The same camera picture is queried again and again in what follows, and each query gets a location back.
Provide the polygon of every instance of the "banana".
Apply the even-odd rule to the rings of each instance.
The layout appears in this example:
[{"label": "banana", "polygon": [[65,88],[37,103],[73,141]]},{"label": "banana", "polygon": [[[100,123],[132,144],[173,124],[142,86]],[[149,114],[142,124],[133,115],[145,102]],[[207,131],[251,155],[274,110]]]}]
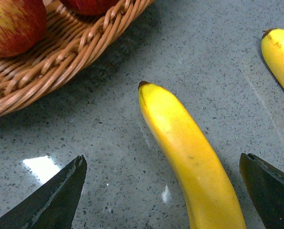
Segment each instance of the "banana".
[{"label": "banana", "polygon": [[261,47],[266,64],[284,88],[284,29],[267,30]]},{"label": "banana", "polygon": [[181,186],[190,229],[246,229],[233,186],[181,102],[161,86],[138,87],[143,117]]}]

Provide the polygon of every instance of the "quartz countertop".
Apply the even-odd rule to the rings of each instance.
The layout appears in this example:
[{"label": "quartz countertop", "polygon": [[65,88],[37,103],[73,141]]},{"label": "quartz countertop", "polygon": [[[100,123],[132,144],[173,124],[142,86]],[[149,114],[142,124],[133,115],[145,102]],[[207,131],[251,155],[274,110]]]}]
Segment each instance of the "quartz countertop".
[{"label": "quartz countertop", "polygon": [[[73,229],[189,228],[179,183],[139,109],[145,80],[185,105],[247,228],[264,229],[239,160],[253,153],[284,172],[284,90],[260,49],[263,30],[274,27],[284,28],[284,1],[156,0],[67,85],[0,118],[0,217],[45,182],[41,173],[84,155]],[[52,168],[37,174],[35,158]]]}]

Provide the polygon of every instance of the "red apple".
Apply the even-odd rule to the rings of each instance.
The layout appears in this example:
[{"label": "red apple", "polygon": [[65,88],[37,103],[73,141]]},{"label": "red apple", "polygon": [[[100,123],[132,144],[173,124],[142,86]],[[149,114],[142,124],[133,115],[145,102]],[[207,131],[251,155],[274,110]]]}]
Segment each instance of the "red apple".
[{"label": "red apple", "polygon": [[0,57],[29,50],[46,31],[42,0],[0,0]]},{"label": "red apple", "polygon": [[60,2],[71,11],[82,15],[101,15],[119,0],[60,0]]}]

